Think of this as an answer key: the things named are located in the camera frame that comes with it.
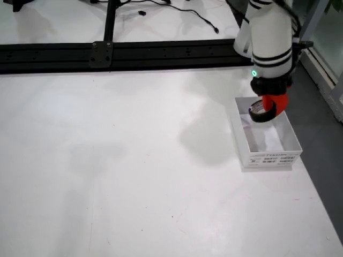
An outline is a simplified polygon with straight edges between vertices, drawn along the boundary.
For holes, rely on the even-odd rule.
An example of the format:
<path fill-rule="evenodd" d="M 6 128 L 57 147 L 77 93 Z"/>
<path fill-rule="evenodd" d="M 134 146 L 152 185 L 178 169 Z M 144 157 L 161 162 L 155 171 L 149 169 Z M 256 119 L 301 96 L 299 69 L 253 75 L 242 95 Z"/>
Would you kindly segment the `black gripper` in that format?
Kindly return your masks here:
<path fill-rule="evenodd" d="M 277 78 L 254 77 L 250 86 L 255 94 L 262 96 L 262 105 L 266 112 L 276 106 L 276 116 L 286 110 L 288 106 L 287 89 L 293 84 L 291 75 L 283 75 Z"/>

